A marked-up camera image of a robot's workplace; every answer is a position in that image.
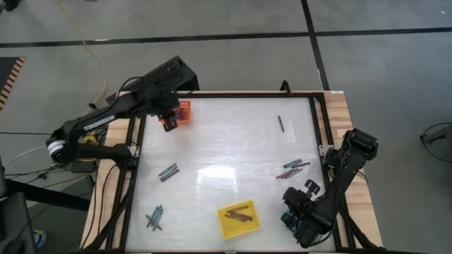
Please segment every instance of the gray floor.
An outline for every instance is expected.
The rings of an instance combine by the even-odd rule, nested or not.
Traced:
[[[89,198],[92,191],[89,180],[83,178],[61,190],[63,193],[79,195],[82,198]],[[44,245],[37,249],[38,254],[78,250],[87,212],[55,206],[48,207],[47,204],[42,203],[30,207],[28,212],[32,218],[37,215],[32,221],[32,228],[44,231],[47,236]]]
[[[89,40],[307,31],[297,0],[61,2]],[[452,26],[452,4],[446,0],[310,0],[309,6],[316,31]],[[15,12],[1,15],[0,35],[0,43],[78,40],[50,0],[23,0]],[[429,156],[418,136],[434,123],[451,120],[452,33],[318,41],[331,89],[345,91],[355,127],[380,142],[379,155],[368,163],[366,173],[385,247],[449,253],[452,168]],[[108,94],[128,77],[146,73],[175,55],[198,74],[202,90],[276,90],[283,79],[294,90],[321,89],[307,37],[92,49],[107,70]],[[0,131],[51,132],[80,116],[102,88],[98,66],[79,46],[5,48],[0,56],[26,58],[0,112]],[[0,155],[8,160],[44,141],[40,136],[0,135]],[[41,150],[6,169],[26,172],[49,163]],[[57,173],[33,184],[45,186],[74,176]],[[74,231],[80,226],[67,225]]]

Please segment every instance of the orange box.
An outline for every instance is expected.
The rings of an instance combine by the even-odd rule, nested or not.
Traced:
[[[189,124],[190,123],[190,113],[191,113],[191,102],[179,101],[180,106],[174,110],[176,113],[177,124]]]

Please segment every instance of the yellow crayon tray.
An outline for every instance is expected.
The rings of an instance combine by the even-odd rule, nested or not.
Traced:
[[[231,219],[226,217],[226,214],[229,214],[229,210],[246,206],[248,208],[237,211],[240,214],[245,214],[253,217],[252,221],[241,222],[235,219]],[[259,217],[257,216],[256,208],[254,207],[253,200],[248,200],[245,202],[240,202],[235,205],[230,205],[228,207],[223,207],[217,210],[218,221],[220,222],[221,234],[223,238],[232,238],[235,236],[239,236],[241,234],[245,234],[251,232],[253,230],[257,230],[261,228],[261,224],[259,222]]]

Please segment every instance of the wooden board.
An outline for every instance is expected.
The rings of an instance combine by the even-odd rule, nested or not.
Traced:
[[[333,133],[333,139],[335,145],[342,144],[343,136],[346,131],[353,129],[352,120],[348,111],[347,102],[345,101],[345,95],[343,92],[325,92],[325,101],[328,111],[328,117],[330,120],[331,131]],[[323,126],[323,119],[321,115],[319,121]],[[347,199],[347,206],[350,216],[356,222],[362,232],[369,238],[369,240],[377,246],[382,246],[381,235],[378,224],[376,222],[374,206],[369,193],[369,188],[366,181],[362,176],[357,174],[350,184],[347,192],[345,192],[345,198]],[[341,231],[341,240],[343,246],[347,246],[347,240],[345,237],[345,227],[342,220],[338,220],[338,225]]]
[[[247,93],[247,91],[236,91],[240,93]],[[275,93],[275,91],[249,91],[252,93]],[[319,91],[296,91],[293,93],[310,93],[310,92],[319,92]],[[219,93],[218,91],[210,91],[210,92],[194,92],[194,93]],[[347,102],[345,101],[345,95],[343,92],[335,92],[328,91],[323,92],[325,95],[326,106],[328,110],[328,117],[330,119],[330,125],[333,132],[333,139],[335,144],[340,145],[343,139],[343,135],[347,130],[353,128],[352,122],[350,119],[350,114],[347,107]],[[323,125],[323,119],[321,118],[321,114],[318,111],[319,116],[319,125],[321,128],[322,138],[325,137],[325,128]],[[133,141],[136,142],[136,137],[138,135],[138,122],[136,121],[133,131]],[[122,119],[116,120],[109,124],[109,129],[107,132],[107,137],[105,144],[115,145],[118,143],[124,143],[127,134],[127,128],[129,126],[129,120]],[[97,177],[97,184],[95,188],[95,192],[97,193],[97,202],[96,206],[94,206],[94,196],[91,198],[91,206],[88,211],[88,216],[85,223],[85,229],[83,231],[82,242],[85,240],[88,235],[88,231],[90,229],[91,221],[93,220],[94,209],[96,210],[94,216],[94,224],[91,229],[91,233],[88,236],[85,246],[91,243],[91,241],[97,235],[98,223],[99,223],[99,213],[100,213],[100,197],[102,194],[102,185],[105,182],[105,177],[107,176],[108,171],[113,166],[113,161],[110,160],[102,160],[99,166],[99,173]],[[105,197],[104,204],[102,210],[102,219],[101,219],[101,228],[109,219],[112,213],[112,206],[114,195],[117,188],[117,181],[119,177],[119,170],[113,169],[112,173],[109,175],[107,179],[107,185],[105,186]],[[125,181],[125,186],[123,188],[125,193],[127,189],[127,185],[129,184],[129,180]],[[355,220],[360,229],[367,235],[370,241],[375,243],[378,246],[382,246],[381,236],[378,228],[378,224],[376,223],[376,217],[374,213],[374,207],[372,205],[371,197],[369,194],[369,189],[367,187],[366,181],[360,176],[355,177],[354,181],[348,188],[346,192],[347,205],[349,207],[349,213],[351,217]],[[119,238],[122,229],[123,216],[117,222],[117,230],[115,230],[114,240],[113,240],[113,248],[119,247]],[[341,231],[342,243],[343,246],[347,246],[345,228],[343,226],[342,219],[338,220],[338,225]]]

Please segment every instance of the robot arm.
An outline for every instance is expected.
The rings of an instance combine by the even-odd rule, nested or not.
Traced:
[[[294,231],[294,237],[303,248],[315,245],[320,235],[333,228],[341,197],[358,170],[375,158],[377,150],[376,138],[357,129],[347,131],[342,147],[330,148],[323,158],[322,166],[338,169],[338,174],[322,196],[311,200],[312,184],[307,186],[308,193],[292,187],[286,190],[282,198],[290,211],[281,220]]]
[[[127,119],[141,114],[163,119],[166,131],[176,128],[174,109],[179,106],[179,100],[175,88],[173,85],[146,84],[139,91],[116,98],[113,103],[99,111],[67,121],[46,141],[50,156],[55,162],[62,164],[81,158],[113,159],[121,170],[135,169],[137,161],[126,144],[107,147],[80,144],[78,139],[84,133],[115,119]]]

